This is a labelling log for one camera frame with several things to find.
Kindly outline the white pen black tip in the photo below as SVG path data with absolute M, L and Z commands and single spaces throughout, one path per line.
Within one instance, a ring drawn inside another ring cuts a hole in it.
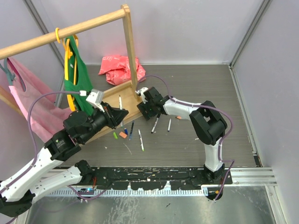
M 156 128 L 157 123 L 158 123 L 158 120 L 159 120 L 159 118 L 157 117 L 156 120 L 155 120 L 155 123 L 154 123 L 154 125 L 153 125 L 153 127 L 152 127 L 152 129 L 151 129 L 151 133 L 154 133 L 155 128 Z

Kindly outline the long white green pen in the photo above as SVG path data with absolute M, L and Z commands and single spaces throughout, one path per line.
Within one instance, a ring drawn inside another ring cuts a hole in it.
M 123 107 L 122 107 L 122 99 L 121 99 L 120 95 L 119 95 L 119 107 L 120 107 L 120 110 L 123 109 Z

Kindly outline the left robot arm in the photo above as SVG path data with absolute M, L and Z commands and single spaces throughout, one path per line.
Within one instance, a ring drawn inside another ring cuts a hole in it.
M 16 217 L 56 189 L 77 183 L 88 185 L 93 181 L 94 171 L 85 160 L 53 177 L 42 179 L 42 176 L 79 152 L 80 146 L 102 128 L 115 129 L 129 113 L 108 103 L 101 106 L 102 110 L 96 108 L 90 116 L 84 111 L 72 112 L 63 121 L 64 128 L 44 144 L 36 159 L 0 183 L 1 214 Z

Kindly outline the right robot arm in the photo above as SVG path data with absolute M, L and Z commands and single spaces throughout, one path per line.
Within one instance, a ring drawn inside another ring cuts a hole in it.
M 217 183 L 225 167 L 220 141 L 228 125 L 220 112 L 215 110 L 214 104 L 210 101 L 195 104 L 170 96 L 163 97 L 154 87 L 143 87 L 135 92 L 142 99 L 137 108 L 146 120 L 163 114 L 191 121 L 198 139 L 204 144 L 205 179 L 211 184 Z

